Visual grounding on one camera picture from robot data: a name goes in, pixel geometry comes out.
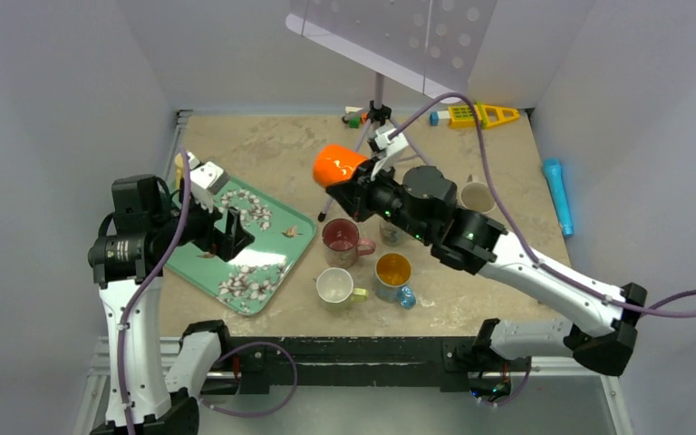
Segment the lime green mug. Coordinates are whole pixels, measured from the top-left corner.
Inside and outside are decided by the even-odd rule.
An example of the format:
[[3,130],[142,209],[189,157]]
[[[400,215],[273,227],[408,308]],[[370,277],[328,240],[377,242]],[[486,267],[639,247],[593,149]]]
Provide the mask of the lime green mug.
[[369,291],[357,287],[350,272],[339,267],[325,269],[316,278],[315,288],[322,306],[331,311],[343,311],[369,299]]

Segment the blue butterfly mug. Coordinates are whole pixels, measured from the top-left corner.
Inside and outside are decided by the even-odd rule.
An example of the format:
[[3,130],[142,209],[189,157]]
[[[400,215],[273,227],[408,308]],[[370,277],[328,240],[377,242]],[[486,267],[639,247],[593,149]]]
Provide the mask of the blue butterfly mug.
[[410,287],[411,275],[411,262],[406,256],[398,253],[384,254],[375,263],[372,290],[384,302],[411,310],[417,304]]

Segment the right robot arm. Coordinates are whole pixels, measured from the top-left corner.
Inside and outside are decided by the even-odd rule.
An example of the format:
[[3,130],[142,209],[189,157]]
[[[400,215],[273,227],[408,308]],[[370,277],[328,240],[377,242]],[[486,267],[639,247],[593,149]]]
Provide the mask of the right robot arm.
[[357,168],[314,169],[314,181],[357,222],[378,216],[430,248],[454,270],[509,285],[560,313],[560,333],[539,337],[536,325],[507,321],[485,326],[472,345],[475,362],[493,369],[529,355],[570,356],[585,368],[620,376],[637,341],[639,309],[648,292],[630,283],[595,282],[532,249],[491,217],[459,205],[457,185],[433,166],[408,170],[401,182],[393,171],[372,174],[366,160]]

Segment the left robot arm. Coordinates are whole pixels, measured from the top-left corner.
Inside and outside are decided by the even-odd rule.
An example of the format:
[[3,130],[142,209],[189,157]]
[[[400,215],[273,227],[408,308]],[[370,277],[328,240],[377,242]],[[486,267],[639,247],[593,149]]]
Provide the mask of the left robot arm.
[[159,336],[163,267],[175,248],[186,244],[228,262],[254,242],[237,209],[215,207],[214,197],[229,180],[224,171],[195,170],[179,184],[179,207],[158,176],[112,183],[113,211],[88,252],[111,358],[105,421],[93,433],[198,433],[202,385],[209,369],[221,371],[233,362],[234,346],[224,322],[191,324],[180,338],[177,360],[164,370]]

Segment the orange mug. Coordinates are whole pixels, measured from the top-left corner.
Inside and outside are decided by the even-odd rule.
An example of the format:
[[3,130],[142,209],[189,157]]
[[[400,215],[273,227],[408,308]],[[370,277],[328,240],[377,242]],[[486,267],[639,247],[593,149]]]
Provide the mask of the orange mug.
[[318,186],[326,189],[349,180],[356,169],[368,159],[355,150],[330,144],[316,155],[312,171],[313,180]]

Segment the cream coral shell mug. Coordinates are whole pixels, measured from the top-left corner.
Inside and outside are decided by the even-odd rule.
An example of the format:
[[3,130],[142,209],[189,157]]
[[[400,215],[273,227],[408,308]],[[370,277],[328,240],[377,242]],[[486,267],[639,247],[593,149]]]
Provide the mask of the cream coral shell mug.
[[474,175],[468,175],[466,182],[459,190],[459,203],[464,208],[482,214],[492,212],[497,206],[488,184]]

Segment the pink skull mug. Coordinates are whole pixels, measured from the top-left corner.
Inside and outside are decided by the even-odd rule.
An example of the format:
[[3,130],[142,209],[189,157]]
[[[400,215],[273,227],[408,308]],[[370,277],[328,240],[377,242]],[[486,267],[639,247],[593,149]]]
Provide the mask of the pink skull mug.
[[359,228],[349,219],[336,218],[324,225],[322,241],[325,261],[331,267],[350,268],[359,258],[375,252],[376,244],[361,237]]

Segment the cream dragon mug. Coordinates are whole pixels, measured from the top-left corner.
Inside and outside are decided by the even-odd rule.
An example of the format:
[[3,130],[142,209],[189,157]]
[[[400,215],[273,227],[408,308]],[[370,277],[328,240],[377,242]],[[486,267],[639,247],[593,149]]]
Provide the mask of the cream dragon mug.
[[406,232],[385,220],[379,222],[379,234],[381,242],[388,247],[401,246],[410,239]]

